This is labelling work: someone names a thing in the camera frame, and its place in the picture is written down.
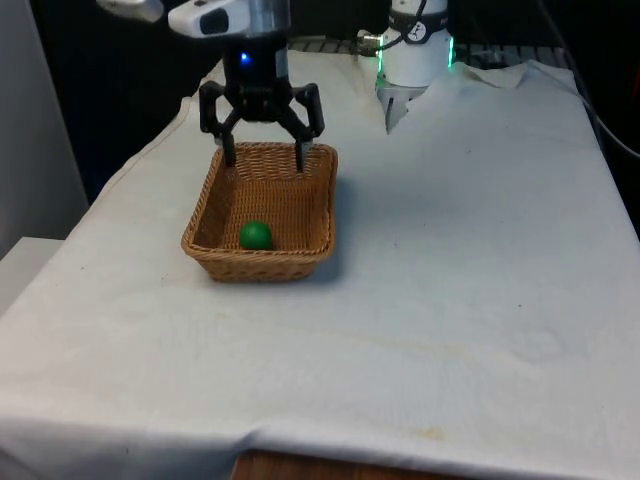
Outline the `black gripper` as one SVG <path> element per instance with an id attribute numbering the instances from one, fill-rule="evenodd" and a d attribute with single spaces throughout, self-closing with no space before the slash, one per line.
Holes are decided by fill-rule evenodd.
<path id="1" fill-rule="evenodd" d="M 287 39 L 283 35 L 232 39 L 223 53 L 225 86 L 207 81 L 199 87 L 200 130 L 214 136 L 222 148 L 227 167 L 236 163 L 233 129 L 243 118 L 244 107 L 278 102 L 278 123 L 294 139 L 298 172 L 305 166 L 307 151 L 325 128 L 319 87 L 308 83 L 292 87 L 289 80 Z M 232 109 L 223 122 L 217 101 L 224 97 Z M 291 108 L 295 100 L 306 109 L 304 124 Z"/>

